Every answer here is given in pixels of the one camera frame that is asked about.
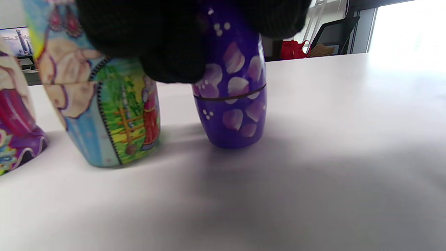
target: white table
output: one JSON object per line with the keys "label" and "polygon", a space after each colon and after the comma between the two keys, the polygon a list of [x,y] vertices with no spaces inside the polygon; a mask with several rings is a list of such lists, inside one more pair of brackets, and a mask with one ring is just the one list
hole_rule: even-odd
{"label": "white table", "polygon": [[416,62],[268,63],[266,132],[240,151],[160,85],[165,144],[119,170],[89,166],[33,86],[51,145],[0,177],[0,250],[444,251],[446,73]]}

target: black knit glove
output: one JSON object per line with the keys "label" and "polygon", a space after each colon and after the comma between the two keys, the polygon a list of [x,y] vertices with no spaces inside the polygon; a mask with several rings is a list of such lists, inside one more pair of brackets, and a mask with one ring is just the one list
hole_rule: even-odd
{"label": "black knit glove", "polygon": [[[311,0],[235,0],[265,37],[303,29]],[[90,42],[112,57],[139,57],[145,73],[164,83],[195,83],[205,60],[196,0],[76,0]]]}

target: red bag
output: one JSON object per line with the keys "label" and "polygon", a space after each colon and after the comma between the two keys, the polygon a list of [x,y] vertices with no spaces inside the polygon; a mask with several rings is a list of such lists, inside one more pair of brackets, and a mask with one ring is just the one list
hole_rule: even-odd
{"label": "red bag", "polygon": [[307,58],[310,55],[311,48],[308,49],[308,53],[305,53],[302,50],[307,41],[308,40],[305,40],[302,44],[295,40],[283,41],[281,53],[282,60]]}

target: bright window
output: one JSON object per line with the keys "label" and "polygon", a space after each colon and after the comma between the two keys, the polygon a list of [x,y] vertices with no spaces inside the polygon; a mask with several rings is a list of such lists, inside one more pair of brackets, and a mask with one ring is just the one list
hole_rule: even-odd
{"label": "bright window", "polygon": [[379,7],[369,52],[445,56],[445,26],[445,0],[415,0]]}

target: black zigzag border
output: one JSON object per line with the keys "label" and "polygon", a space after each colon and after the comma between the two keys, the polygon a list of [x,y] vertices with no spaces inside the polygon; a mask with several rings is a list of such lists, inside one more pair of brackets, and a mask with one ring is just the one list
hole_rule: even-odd
{"label": "black zigzag border", "polygon": [[[99,62],[96,67],[91,71],[90,77],[88,78],[88,81],[94,81],[94,78],[96,77],[96,74],[104,68],[110,61],[112,60],[111,57],[105,57],[101,62]],[[122,165],[121,157],[119,156],[118,150],[116,148],[115,142],[113,141],[113,137],[111,135],[110,129],[108,128],[107,118],[105,117],[104,108],[101,104],[101,94],[102,94],[102,82],[98,82],[97,85],[97,102],[98,102],[98,109],[99,113],[101,114],[102,123],[104,124],[105,130],[107,131],[108,138],[110,139],[111,146],[113,147],[113,150],[115,152],[115,155],[118,159],[119,165]]]}

